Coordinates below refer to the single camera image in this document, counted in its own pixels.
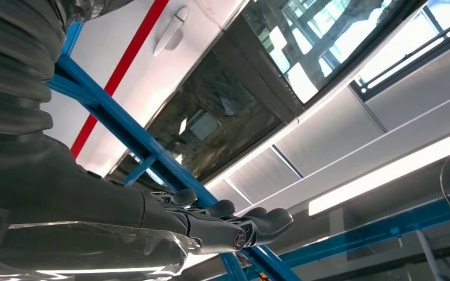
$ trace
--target fluorescent light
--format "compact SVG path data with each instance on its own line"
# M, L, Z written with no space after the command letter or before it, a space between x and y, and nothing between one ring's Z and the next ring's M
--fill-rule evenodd
M83 273L117 273L117 272L153 272L164 269L164 266L155 266L152 268L105 268L105 269L59 269L59 270L37 270L39 273L58 275L58 274L83 274Z
M182 155L180 154L179 156L177 156L177 157L175 158L175 160L176 160L177 162L179 162L179 164L182 164Z
M185 118L182 123L180 123L180 130L179 130L179 135L181 135L183 133L183 131L185 131L185 128L187 127L187 118Z
M308 214L325 211L449 155L450 136L310 201Z
M313 85L299 63L294 64L294 66L287 71L287 77L294 93L303 104L309 101L309 99L318 92L315 85Z
M198 263L202 263L214 256L218 255L217 253L210 253L207 255L194 255L192 253L189 253L187 256L187 259L185 260L185 263L183 264L182 270L187 269L191 266L195 266Z
M281 50L283 47L285 47L285 45L287 45L287 41L285 40L285 37L278 28L278 26L273 28L272 31L270 32L270 40L272 41L272 44L275 47L275 49Z
M253 204L253 202L247 197L242 190L240 190L234 183L232 183L229 179L224 179L225 181L233 190L235 190L245 201L247 201L249 204Z

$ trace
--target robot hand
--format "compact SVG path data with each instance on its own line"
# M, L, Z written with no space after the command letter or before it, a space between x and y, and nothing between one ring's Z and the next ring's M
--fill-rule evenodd
M202 253L233 252L268 244L292 224L289 212L281 208L270 212L253 208L244 216L236 217L234 204L229 200L218 201L209 208L185 208L197 200L192 190L152 196L185 226L186 235L199 242Z

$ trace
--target ceiling light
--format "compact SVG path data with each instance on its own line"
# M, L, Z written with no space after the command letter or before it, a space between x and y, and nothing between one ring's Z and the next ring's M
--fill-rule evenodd
M192 253L189 253L187 256L187 259L185 260L185 263L183 264L182 270L187 269L191 266L195 266L198 263L202 263L204 261L207 261L208 259L218 255L217 253L209 253L206 255L194 255Z
M449 155L450 136L310 201L308 214L318 214Z
M164 266L152 268L105 268L105 269L59 269L59 270L37 270L39 273L57 274L89 274L89 273L117 273L117 272L153 272L164 269Z
M182 123L180 123L180 131L179 131L179 135L181 135L183 133L183 131L185 131L185 128L187 127L187 118L185 118Z
M272 31L270 32L270 40L275 49L281 50L283 47L287 45L287 40L285 40L285 37L278 28L278 26L273 28Z
M177 156L176 158L175 158L175 160L181 165L182 164L182 155L180 154L179 156Z

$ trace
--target tinted glass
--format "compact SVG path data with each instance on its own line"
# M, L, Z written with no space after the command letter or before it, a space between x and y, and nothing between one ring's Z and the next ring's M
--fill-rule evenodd
M450 38L450 0L430 0L356 77L364 94Z
M307 102L401 0L262 0L243 15Z
M280 120L211 52L156 116L148 132L202 179L278 124Z

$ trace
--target white wall panel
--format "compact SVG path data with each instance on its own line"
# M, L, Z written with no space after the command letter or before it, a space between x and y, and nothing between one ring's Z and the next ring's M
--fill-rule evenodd
M230 181L253 203L299 180L272 149L267 149L230 176Z
M40 108L53 117L54 123L54 127L45 130L44 134L71 148L89 115L88 111L78 101L56 91L51 91L51 101L41 104Z
M153 2L133 1L84 24L71 58L101 87L110 79Z
M383 133L346 87L277 146L301 174L307 176Z
M239 193L237 193L229 184L225 181L221 181L217 183L210 192L218 199L218 200L230 200L236 206L236 210L240 211L251 204L249 204L244 198L242 198Z
M367 101L392 130L450 99L450 51Z
M271 210L299 204L296 209L303 206L308 208L310 198L448 135L450 100L342 157L325 169L286 187L257 204L257 207Z
M195 0L216 24L223 28L229 21L230 16L238 12L238 10L249 0Z

